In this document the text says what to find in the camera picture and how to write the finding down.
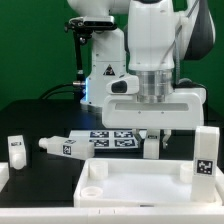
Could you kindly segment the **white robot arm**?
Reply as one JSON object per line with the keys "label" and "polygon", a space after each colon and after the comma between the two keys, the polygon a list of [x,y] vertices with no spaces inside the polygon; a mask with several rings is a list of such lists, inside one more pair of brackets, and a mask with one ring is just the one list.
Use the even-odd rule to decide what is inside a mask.
{"label": "white robot arm", "polygon": [[125,0],[130,73],[109,82],[102,109],[107,128],[190,130],[204,124],[205,90],[181,81],[173,68],[212,49],[214,24],[207,0]]}

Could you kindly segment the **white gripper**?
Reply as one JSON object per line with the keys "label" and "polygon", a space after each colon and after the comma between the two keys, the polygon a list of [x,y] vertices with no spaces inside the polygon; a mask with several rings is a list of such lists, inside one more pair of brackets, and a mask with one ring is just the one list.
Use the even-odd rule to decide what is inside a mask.
{"label": "white gripper", "polygon": [[136,95],[110,95],[104,101],[102,123],[107,128],[133,129],[139,147],[146,135],[140,129],[164,130],[166,149],[171,130],[194,130],[204,124],[205,101],[204,88],[178,88],[161,103],[140,103]]}

